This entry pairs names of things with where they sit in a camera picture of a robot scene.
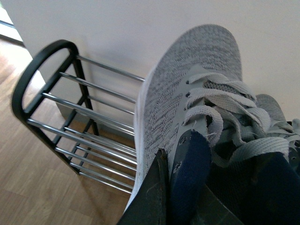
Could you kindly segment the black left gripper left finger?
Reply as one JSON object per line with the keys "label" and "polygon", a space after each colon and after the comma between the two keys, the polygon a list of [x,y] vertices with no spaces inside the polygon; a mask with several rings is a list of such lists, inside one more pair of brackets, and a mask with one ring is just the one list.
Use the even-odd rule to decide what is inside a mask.
{"label": "black left gripper left finger", "polygon": [[166,225],[168,184],[167,155],[164,149],[159,149],[137,195],[118,224]]}

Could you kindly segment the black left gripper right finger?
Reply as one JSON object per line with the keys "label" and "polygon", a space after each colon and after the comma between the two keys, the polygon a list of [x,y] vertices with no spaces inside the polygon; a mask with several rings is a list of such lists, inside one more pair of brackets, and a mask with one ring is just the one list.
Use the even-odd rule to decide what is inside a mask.
{"label": "black left gripper right finger", "polygon": [[195,214],[196,225],[243,225],[205,185]]}

